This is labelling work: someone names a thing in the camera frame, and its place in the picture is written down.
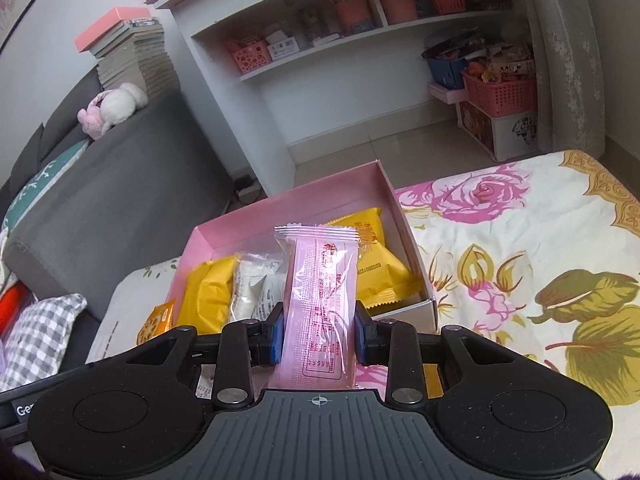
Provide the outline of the pink snack packet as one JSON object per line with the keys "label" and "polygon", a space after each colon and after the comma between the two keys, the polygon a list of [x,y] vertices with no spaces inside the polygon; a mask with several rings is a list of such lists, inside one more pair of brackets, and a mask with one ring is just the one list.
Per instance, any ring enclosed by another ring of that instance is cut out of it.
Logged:
{"label": "pink snack packet", "polygon": [[277,226],[288,254],[281,362],[269,387],[345,390],[355,383],[356,285],[360,237],[344,226]]}

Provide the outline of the orange cracker packet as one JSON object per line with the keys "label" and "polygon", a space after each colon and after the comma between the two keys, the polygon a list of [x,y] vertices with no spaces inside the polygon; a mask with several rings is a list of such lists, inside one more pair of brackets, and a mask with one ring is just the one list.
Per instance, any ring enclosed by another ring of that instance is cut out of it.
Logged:
{"label": "orange cracker packet", "polygon": [[169,300],[152,310],[137,333],[136,344],[138,346],[172,329],[172,311],[174,310],[174,304],[174,300]]}

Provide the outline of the yellow snack packet right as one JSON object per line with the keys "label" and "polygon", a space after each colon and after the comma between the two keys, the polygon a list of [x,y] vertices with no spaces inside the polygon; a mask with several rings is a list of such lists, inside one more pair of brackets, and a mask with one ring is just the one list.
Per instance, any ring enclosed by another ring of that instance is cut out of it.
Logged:
{"label": "yellow snack packet right", "polygon": [[422,290],[419,278],[386,246],[382,209],[369,208],[329,222],[360,237],[356,298],[367,309],[406,300]]}

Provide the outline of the yellow snack packet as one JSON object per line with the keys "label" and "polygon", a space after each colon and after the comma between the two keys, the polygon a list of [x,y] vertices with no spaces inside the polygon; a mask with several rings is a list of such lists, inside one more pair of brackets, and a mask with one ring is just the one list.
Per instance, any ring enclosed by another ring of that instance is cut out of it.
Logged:
{"label": "yellow snack packet", "polygon": [[367,309],[406,300],[422,290],[419,278],[386,246],[382,209],[369,208],[329,222],[360,237],[356,298]]}
{"label": "yellow snack packet", "polygon": [[191,325],[199,335],[219,334],[229,319],[235,258],[199,264],[188,276],[177,325]]}

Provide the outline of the white grey snack packet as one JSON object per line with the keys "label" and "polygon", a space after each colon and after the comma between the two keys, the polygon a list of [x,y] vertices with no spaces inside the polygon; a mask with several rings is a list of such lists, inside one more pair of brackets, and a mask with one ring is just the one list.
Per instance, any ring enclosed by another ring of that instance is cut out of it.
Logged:
{"label": "white grey snack packet", "polygon": [[265,321],[276,304],[283,300],[285,279],[281,255],[236,254],[228,322],[248,318]]}

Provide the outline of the yellow snack packet left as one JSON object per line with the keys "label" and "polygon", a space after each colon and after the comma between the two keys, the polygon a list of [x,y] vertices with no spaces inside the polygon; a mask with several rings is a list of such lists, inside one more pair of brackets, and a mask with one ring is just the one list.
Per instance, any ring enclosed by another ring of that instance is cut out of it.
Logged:
{"label": "yellow snack packet left", "polygon": [[229,319],[235,258],[199,264],[188,276],[177,325],[191,325],[199,335],[219,334]]}

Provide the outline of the grey sofa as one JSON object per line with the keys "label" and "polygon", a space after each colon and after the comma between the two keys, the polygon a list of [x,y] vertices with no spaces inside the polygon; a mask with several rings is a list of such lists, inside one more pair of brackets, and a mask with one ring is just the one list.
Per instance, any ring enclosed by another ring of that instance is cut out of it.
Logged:
{"label": "grey sofa", "polygon": [[100,140],[89,141],[1,243],[1,284],[38,299],[78,292],[88,301],[62,362],[85,362],[118,283],[181,255],[194,226],[223,214],[234,183],[170,89]]}

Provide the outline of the checkered grey pillow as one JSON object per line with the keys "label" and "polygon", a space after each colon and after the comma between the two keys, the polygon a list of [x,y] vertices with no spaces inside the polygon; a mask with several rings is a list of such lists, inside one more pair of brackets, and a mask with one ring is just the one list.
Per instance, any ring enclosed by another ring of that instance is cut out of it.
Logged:
{"label": "checkered grey pillow", "polygon": [[18,316],[4,345],[1,391],[55,375],[62,364],[76,318],[87,307],[79,294],[43,299]]}

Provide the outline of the white storage box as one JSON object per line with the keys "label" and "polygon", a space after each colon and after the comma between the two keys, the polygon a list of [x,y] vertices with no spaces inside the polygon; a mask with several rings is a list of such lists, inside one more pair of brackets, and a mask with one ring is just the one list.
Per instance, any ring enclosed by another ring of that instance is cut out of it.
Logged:
{"label": "white storage box", "polygon": [[458,126],[477,140],[495,162],[538,152],[535,112],[495,118],[468,101],[458,103],[456,111]]}

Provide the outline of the pink basket on floor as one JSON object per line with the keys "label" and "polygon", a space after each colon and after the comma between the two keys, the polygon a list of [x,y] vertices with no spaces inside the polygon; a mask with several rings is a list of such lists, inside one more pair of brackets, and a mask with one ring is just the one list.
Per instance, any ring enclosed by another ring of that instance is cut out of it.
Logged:
{"label": "pink basket on floor", "polygon": [[537,108],[537,81],[533,78],[485,84],[462,72],[469,101],[492,118],[532,112]]}

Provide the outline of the blue storage bin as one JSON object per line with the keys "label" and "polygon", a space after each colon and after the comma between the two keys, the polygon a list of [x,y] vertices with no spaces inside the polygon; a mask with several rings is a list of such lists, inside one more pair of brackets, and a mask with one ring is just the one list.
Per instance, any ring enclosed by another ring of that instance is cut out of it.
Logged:
{"label": "blue storage bin", "polygon": [[427,65],[431,70],[435,84],[448,90],[461,90],[465,88],[462,70],[469,66],[465,58],[456,60],[440,60],[439,58],[427,58]]}

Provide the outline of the teal cushion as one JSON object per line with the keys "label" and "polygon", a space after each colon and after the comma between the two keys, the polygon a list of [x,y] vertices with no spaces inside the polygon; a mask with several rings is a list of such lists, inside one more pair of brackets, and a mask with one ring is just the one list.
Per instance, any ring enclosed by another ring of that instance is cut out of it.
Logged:
{"label": "teal cushion", "polygon": [[81,158],[88,146],[88,140],[77,142],[38,171],[10,203],[2,221],[2,231],[11,232],[32,206]]}

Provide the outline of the pink white plush bunny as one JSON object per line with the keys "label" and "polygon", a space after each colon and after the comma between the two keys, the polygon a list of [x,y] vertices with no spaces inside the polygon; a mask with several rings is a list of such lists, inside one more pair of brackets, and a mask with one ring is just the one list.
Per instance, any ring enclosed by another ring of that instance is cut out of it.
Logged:
{"label": "pink white plush bunny", "polygon": [[96,141],[148,103],[149,97],[140,87],[124,82],[118,88],[99,93],[77,113],[77,119],[82,132]]}

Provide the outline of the lace curtain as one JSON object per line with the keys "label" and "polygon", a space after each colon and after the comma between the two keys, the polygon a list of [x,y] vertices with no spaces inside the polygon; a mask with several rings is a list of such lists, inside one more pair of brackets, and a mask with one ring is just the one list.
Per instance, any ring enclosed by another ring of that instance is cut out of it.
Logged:
{"label": "lace curtain", "polygon": [[538,93],[538,146],[544,153],[605,151],[603,70],[589,0],[524,0]]}

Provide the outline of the stack of books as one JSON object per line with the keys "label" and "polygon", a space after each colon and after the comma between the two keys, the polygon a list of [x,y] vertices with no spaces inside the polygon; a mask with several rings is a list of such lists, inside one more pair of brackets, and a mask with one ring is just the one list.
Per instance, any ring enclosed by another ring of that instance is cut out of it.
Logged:
{"label": "stack of books", "polygon": [[114,6],[74,40],[96,59],[103,90],[135,84],[150,99],[180,82],[165,47],[165,29],[146,6]]}

